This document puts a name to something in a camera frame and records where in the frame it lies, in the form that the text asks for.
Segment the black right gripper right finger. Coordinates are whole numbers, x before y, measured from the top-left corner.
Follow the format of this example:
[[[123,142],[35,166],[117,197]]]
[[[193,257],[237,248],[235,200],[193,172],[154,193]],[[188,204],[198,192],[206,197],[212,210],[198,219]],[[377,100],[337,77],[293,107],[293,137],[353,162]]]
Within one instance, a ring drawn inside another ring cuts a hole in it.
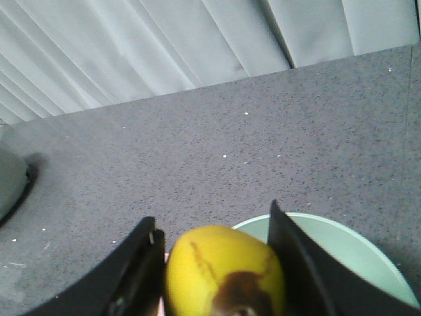
[[[282,211],[270,206],[268,245],[284,273],[287,305],[299,315],[419,315],[323,250]]]

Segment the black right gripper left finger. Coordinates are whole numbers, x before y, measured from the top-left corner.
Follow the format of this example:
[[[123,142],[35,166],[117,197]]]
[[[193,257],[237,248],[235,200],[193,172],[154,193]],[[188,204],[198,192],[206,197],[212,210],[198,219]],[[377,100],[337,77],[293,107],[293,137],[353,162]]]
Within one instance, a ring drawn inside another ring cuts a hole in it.
[[[163,291],[164,232],[143,218],[100,264],[28,315],[157,315]]]

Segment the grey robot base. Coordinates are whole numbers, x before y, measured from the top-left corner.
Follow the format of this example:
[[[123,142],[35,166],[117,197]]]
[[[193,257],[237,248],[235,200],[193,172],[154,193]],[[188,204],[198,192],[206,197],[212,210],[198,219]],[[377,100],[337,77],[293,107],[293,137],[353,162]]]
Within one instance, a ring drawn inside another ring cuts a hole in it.
[[[29,183],[28,164],[6,143],[8,125],[1,125],[1,221],[22,199]]]

